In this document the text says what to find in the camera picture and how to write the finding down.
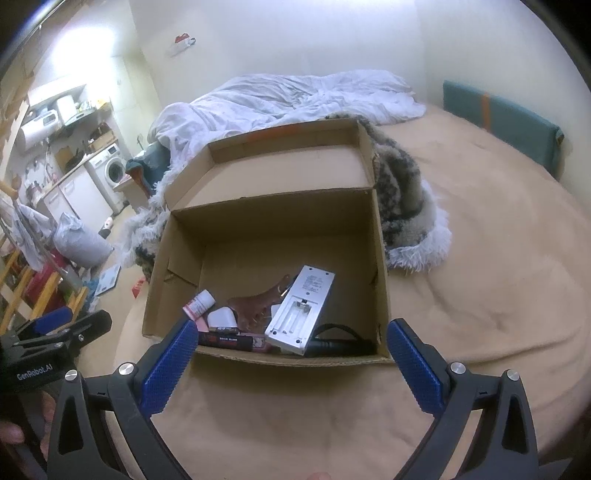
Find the person left hand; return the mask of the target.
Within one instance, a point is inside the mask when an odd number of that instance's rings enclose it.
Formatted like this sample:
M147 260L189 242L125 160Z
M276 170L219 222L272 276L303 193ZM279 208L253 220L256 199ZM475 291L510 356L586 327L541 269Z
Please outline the person left hand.
M56 408L44 390L1 393L1 478L46 479Z

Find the person right hand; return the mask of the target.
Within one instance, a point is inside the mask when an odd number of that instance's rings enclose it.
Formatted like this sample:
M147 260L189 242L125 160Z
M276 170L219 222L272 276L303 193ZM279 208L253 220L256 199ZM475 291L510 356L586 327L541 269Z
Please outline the person right hand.
M308 476L307 480L332 480L332 476L327 472L315 472Z

